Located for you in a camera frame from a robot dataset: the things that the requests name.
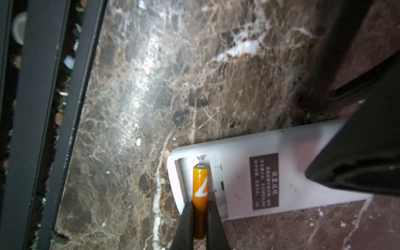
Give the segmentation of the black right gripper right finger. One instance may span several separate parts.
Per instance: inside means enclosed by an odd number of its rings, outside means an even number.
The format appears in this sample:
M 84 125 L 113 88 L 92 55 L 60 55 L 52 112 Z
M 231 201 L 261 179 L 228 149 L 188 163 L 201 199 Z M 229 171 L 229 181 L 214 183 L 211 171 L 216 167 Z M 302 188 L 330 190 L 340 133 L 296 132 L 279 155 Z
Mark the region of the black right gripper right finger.
M 231 250 L 213 191 L 209 191 L 208 194 L 206 249 Z

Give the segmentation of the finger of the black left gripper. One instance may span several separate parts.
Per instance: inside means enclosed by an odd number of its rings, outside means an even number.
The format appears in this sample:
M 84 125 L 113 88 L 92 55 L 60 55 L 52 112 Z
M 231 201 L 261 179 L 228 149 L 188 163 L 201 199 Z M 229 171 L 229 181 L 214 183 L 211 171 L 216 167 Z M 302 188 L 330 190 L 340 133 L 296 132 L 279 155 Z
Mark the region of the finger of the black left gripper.
M 318 57 L 309 84 L 299 98 L 305 115 L 322 115 L 366 99 L 372 84 L 362 77 L 332 90 L 332 84 L 348 54 L 373 1 L 343 1 L 325 45 Z
M 379 195 L 400 195 L 400 63 L 305 171 L 324 186 Z

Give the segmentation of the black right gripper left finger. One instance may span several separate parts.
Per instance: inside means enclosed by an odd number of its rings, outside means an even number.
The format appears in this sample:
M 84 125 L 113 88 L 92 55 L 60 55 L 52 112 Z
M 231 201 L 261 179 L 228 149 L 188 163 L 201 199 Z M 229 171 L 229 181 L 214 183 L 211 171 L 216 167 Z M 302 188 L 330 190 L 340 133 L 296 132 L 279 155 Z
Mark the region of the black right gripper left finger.
M 170 250 L 193 250 L 194 206 L 186 202 Z

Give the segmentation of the white red remote control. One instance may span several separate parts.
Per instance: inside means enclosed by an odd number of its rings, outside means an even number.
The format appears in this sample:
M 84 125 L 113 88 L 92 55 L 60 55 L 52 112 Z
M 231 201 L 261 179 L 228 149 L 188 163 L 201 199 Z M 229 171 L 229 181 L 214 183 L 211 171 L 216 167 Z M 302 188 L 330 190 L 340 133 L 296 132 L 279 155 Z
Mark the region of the white red remote control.
M 193 196 L 193 169 L 209 170 L 208 194 L 222 220 L 234 220 L 370 199 L 308 180 L 305 171 L 343 127 L 343 119 L 194 144 L 167 159 L 179 212 Z

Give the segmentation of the orange AA battery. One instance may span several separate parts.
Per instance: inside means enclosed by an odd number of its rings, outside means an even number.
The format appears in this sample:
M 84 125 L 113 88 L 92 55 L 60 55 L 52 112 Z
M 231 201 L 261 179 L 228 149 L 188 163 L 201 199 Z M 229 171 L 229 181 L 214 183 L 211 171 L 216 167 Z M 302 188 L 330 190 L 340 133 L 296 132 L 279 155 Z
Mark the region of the orange AA battery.
M 193 168 L 194 224 L 193 234 L 198 240 L 206 236 L 209 172 L 205 165 Z

